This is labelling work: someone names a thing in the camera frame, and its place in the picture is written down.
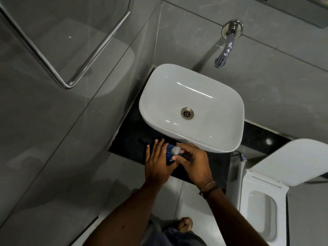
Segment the person's right hand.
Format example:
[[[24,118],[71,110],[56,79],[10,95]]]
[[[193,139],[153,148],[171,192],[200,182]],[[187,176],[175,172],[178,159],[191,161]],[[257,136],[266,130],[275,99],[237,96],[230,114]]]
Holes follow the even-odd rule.
[[[187,172],[190,180],[199,190],[213,181],[207,153],[193,143],[177,143],[181,147],[186,161],[178,161]]]

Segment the glass shower partition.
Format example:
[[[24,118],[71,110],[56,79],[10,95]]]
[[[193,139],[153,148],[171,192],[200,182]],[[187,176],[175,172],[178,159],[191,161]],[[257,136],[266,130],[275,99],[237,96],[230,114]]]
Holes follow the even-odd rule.
[[[153,68],[163,0],[129,17],[71,89],[0,19],[0,246],[71,246],[124,160],[108,149]]]

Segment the metal basin drain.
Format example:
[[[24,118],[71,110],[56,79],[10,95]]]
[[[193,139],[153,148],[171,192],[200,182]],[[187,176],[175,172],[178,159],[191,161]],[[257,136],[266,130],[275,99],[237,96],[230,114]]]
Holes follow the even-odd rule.
[[[184,107],[181,109],[181,116],[186,120],[191,120],[194,117],[194,112],[189,107]]]

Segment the white ceramic wash basin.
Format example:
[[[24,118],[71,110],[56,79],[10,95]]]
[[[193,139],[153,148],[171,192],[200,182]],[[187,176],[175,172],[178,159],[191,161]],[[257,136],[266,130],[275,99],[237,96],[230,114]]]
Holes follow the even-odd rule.
[[[194,112],[191,120],[181,109]],[[190,69],[162,64],[150,75],[139,100],[144,121],[156,131],[211,153],[230,153],[241,144],[244,103],[231,87]]]

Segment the person's sandalled foot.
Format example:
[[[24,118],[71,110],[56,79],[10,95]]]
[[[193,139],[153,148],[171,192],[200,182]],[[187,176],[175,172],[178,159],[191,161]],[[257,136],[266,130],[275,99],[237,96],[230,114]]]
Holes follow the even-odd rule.
[[[183,217],[176,222],[175,228],[182,233],[191,231],[193,227],[193,220],[190,217]]]

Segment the white toilet lid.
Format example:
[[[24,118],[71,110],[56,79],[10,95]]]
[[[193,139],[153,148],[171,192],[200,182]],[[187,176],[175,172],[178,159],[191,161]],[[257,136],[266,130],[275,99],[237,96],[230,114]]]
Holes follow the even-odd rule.
[[[293,140],[250,170],[286,186],[297,186],[328,173],[328,144],[311,139]]]

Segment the brown wristband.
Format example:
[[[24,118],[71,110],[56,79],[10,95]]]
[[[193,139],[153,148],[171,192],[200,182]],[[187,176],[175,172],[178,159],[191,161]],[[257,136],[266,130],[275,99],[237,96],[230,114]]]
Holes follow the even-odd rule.
[[[211,181],[208,184],[206,184],[203,189],[199,191],[199,195],[202,196],[204,199],[207,199],[209,195],[217,189],[219,189],[219,186],[216,184],[215,181]]]

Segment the chrome wall faucet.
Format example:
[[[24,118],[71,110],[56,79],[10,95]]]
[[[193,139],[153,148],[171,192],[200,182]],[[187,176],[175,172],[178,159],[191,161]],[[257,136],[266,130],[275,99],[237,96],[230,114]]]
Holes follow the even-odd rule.
[[[234,42],[242,35],[242,32],[243,25],[238,20],[231,20],[223,26],[221,34],[225,39],[225,46],[220,55],[215,59],[215,68],[220,69],[225,66],[228,56],[233,49]]]

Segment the chrome towel bar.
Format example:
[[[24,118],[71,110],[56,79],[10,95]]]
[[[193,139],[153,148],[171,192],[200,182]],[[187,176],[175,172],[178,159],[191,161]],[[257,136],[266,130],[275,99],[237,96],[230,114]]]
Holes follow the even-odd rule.
[[[50,77],[73,88],[131,14],[134,0],[0,0],[0,19]]]

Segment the person's left forearm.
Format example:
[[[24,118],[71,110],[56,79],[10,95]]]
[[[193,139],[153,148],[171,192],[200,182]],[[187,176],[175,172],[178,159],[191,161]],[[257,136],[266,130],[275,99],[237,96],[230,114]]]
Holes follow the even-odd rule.
[[[160,182],[145,182],[97,226],[83,246],[141,246],[162,186]]]

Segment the blue bottle with white cap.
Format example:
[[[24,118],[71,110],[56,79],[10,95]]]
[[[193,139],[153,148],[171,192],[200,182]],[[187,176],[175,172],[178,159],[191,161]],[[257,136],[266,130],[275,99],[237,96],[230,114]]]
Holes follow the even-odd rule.
[[[177,145],[173,145],[173,144],[169,144],[166,143],[166,156],[165,156],[165,164],[170,165],[172,164],[174,161],[172,161],[172,156],[173,155],[182,155],[184,152],[184,150],[177,146]]]

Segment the white toilet bowl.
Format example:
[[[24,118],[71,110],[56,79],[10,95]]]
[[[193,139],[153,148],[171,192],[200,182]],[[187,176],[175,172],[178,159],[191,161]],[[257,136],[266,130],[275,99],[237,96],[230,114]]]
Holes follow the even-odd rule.
[[[269,246],[287,246],[288,190],[281,182],[243,171],[239,211]]]

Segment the person's right forearm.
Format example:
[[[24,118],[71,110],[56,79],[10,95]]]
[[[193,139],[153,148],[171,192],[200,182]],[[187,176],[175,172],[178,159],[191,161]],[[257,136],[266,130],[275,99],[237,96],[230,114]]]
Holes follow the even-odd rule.
[[[226,246],[269,246],[220,188],[212,187],[204,196]]]

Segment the person's left hand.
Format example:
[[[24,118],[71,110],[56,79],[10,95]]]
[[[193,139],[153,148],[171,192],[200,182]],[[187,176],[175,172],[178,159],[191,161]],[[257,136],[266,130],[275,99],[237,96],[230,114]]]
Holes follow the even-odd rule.
[[[152,151],[152,161],[145,162],[145,185],[160,190],[170,175],[165,164],[165,157],[158,157],[158,141],[155,140]]]

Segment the person's grey trousers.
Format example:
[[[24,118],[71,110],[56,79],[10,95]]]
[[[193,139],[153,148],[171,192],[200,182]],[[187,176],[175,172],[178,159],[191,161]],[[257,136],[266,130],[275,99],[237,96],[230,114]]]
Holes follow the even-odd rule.
[[[207,246],[192,231],[180,232],[173,227],[162,230],[158,223],[149,220],[141,246]]]

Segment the chrome angle valve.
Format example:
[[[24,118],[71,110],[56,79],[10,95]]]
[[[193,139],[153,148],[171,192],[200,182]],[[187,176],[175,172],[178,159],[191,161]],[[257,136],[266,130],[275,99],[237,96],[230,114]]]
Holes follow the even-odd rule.
[[[244,153],[239,152],[239,151],[233,151],[231,153],[231,161],[233,161],[233,160],[239,160],[241,162],[247,162],[247,158],[244,155]]]

